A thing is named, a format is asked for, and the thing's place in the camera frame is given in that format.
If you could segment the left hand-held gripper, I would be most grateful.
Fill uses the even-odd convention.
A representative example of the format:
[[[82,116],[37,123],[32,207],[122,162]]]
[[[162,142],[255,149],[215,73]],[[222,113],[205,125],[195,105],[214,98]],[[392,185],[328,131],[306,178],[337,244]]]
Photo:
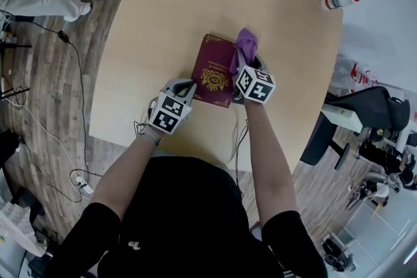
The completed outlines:
[[[150,104],[148,124],[171,135],[189,117],[197,83],[192,79],[172,79]]]

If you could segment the person's left hand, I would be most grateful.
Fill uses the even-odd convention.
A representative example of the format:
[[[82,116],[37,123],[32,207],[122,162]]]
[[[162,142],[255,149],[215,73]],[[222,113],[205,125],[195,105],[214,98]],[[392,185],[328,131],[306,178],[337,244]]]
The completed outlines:
[[[165,137],[171,136],[170,133],[161,131],[150,124],[146,124],[142,130],[139,131],[139,137],[144,137],[146,140],[159,146]]]

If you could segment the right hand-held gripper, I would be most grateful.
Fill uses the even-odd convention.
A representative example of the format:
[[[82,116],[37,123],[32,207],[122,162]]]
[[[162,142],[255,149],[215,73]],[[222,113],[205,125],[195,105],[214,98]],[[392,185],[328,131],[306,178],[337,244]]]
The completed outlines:
[[[268,67],[258,54],[255,55],[252,67],[246,65],[243,50],[237,49],[231,63],[235,104],[244,104],[245,100],[265,104],[276,89],[274,77],[263,72],[268,71]]]

